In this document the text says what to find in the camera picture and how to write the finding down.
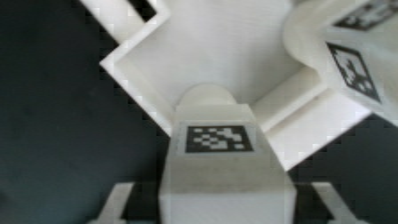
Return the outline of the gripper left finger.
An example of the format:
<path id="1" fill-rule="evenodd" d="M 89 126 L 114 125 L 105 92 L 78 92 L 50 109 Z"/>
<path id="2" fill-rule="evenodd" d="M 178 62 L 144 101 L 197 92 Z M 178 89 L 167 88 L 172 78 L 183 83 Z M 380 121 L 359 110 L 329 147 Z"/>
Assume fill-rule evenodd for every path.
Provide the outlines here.
<path id="1" fill-rule="evenodd" d="M 155 182 L 114 185 L 98 217 L 87 224 L 158 224 Z"/>

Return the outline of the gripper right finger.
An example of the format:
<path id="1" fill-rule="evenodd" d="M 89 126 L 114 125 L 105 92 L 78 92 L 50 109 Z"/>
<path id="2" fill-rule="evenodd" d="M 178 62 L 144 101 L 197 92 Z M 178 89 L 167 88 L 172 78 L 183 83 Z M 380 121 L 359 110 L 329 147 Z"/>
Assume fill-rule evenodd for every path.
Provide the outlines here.
<path id="1" fill-rule="evenodd" d="M 297 183 L 293 224 L 371 224 L 345 203 L 329 182 Z"/>

